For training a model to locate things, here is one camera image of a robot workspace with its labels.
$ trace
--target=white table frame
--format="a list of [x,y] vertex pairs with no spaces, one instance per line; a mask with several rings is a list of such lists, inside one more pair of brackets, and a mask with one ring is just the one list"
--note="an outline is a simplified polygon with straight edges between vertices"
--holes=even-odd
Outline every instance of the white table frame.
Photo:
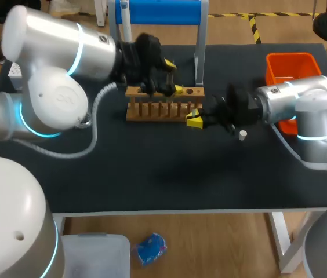
[[106,25],[107,0],[94,0],[96,23],[99,27]]
[[[155,215],[155,214],[202,214],[202,213],[268,213],[273,237],[278,251],[278,264],[281,273],[292,273],[303,260],[303,243],[310,226],[327,208],[285,208],[250,210],[147,210],[147,211],[108,211],[99,213],[54,213],[60,234],[63,234],[65,217],[89,217],[111,215]],[[308,211],[297,237],[290,241],[284,212]]]

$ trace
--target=clear plastic container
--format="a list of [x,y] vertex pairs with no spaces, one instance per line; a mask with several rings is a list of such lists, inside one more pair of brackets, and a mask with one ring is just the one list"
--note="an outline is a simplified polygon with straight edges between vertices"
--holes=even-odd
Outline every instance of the clear plastic container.
[[130,278],[130,242],[122,235],[62,236],[64,278]]

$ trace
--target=wooden test tube rack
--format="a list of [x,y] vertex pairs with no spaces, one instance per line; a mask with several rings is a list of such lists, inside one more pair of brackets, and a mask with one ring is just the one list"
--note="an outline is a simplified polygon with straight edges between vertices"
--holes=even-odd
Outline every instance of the wooden test tube rack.
[[128,87],[126,97],[130,99],[126,120],[137,122],[185,122],[194,108],[202,108],[202,100],[205,98],[203,87],[184,87],[183,92],[173,97],[165,97],[161,93],[154,93],[155,99],[151,101],[146,93],[141,93],[139,87]]

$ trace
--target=blue bar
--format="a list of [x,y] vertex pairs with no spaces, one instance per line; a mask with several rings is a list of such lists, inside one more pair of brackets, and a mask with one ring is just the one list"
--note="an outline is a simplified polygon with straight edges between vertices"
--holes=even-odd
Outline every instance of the blue bar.
[[[122,24],[120,1],[116,22]],[[131,24],[199,25],[201,0],[129,0]]]

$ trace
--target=yellow and black tape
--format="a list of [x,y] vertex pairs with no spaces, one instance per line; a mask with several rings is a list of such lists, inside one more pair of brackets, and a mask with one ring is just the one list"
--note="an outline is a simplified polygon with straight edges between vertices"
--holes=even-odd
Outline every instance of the yellow and black tape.
[[248,19],[250,16],[313,16],[313,13],[212,13],[208,17],[241,17]]
[[254,41],[257,45],[261,44],[261,39],[259,35],[259,31],[256,28],[255,16],[249,16],[249,22],[252,34],[254,36]]

